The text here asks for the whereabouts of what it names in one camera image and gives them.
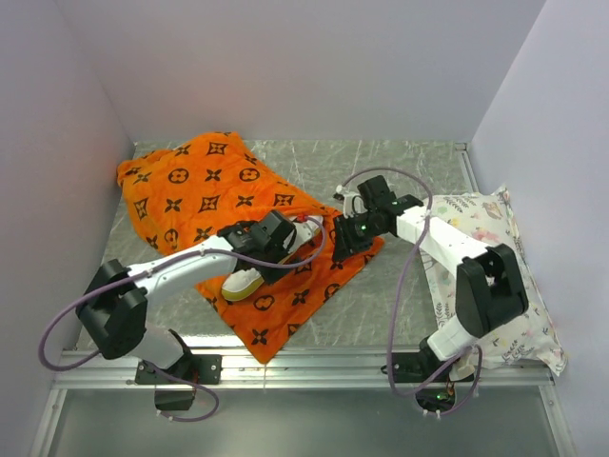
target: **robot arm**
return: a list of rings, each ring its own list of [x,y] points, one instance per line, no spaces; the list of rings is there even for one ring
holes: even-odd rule
[[[412,195],[396,198],[382,176],[358,185],[358,191],[365,211],[357,212],[351,203],[351,210],[345,208],[344,215],[334,219],[335,261],[368,250],[373,237],[383,233],[410,243],[419,239],[427,215],[420,200]],[[418,364],[425,379],[443,361],[524,314],[528,299],[516,255],[506,245],[491,247],[431,217],[421,248],[442,264],[457,284],[455,315],[421,341]]]
[[[239,269],[256,268],[268,284],[289,272],[266,268],[222,253],[205,253],[221,249],[256,260],[278,263],[287,256],[293,243],[304,236],[280,212],[271,211],[261,222],[242,222],[224,228],[203,243],[144,264],[123,267],[117,260],[103,264],[88,286],[87,292],[110,283],[127,281],[85,302],[76,314],[93,342],[106,359],[133,355],[151,362],[166,373],[190,380],[192,355],[180,336],[171,329],[159,329],[147,323],[147,309],[178,290],[194,287],[207,279],[227,275]]]

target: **shoe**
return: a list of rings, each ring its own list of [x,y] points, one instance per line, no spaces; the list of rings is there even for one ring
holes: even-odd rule
[[[324,220],[323,216],[309,216],[311,219],[315,219],[318,222]],[[294,223],[296,231],[294,235],[285,240],[285,246],[289,246],[287,252],[290,254],[279,263],[284,264],[287,262],[294,252],[298,250],[304,243],[312,240],[320,232],[320,228],[311,221],[297,222]],[[228,276],[222,284],[222,296],[229,302],[238,302],[244,300],[249,295],[254,293],[265,280],[263,279],[260,272],[255,268],[242,269],[235,271]]]

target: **white enclosure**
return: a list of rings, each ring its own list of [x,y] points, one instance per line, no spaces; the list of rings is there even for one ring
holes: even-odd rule
[[[216,129],[472,142],[482,190],[511,189],[570,355],[559,392],[580,454],[603,455],[608,16],[566,0],[3,2],[4,455],[31,446],[52,378],[38,337],[100,263],[116,166],[133,141]],[[51,360],[78,329],[58,329]]]

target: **orange cloth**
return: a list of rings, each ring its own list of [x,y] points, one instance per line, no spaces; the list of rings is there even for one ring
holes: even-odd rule
[[[238,221],[260,221],[272,209],[288,217],[324,217],[330,234],[324,252],[277,283],[264,284],[234,304],[221,294],[226,277],[196,286],[263,364],[383,245],[377,238],[368,253],[334,264],[332,219],[340,213],[287,183],[234,132],[206,133],[177,149],[126,161],[118,168],[118,182],[135,231],[164,255],[201,243]],[[306,258],[320,242],[321,234],[295,255]]]

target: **floral pillowcase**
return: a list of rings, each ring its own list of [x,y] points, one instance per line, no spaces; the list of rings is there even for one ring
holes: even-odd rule
[[[501,188],[492,195],[479,193],[434,196],[432,215],[438,216],[467,235],[489,245],[504,243],[516,252],[529,309],[522,316],[497,328],[479,344],[482,365],[497,368],[522,359],[541,360],[559,375],[566,366],[554,326],[535,280],[524,261],[524,250],[509,202],[509,192]],[[422,252],[427,282],[442,327],[455,313],[455,278],[442,265]],[[475,354],[460,361],[460,371],[468,374],[477,361]]]

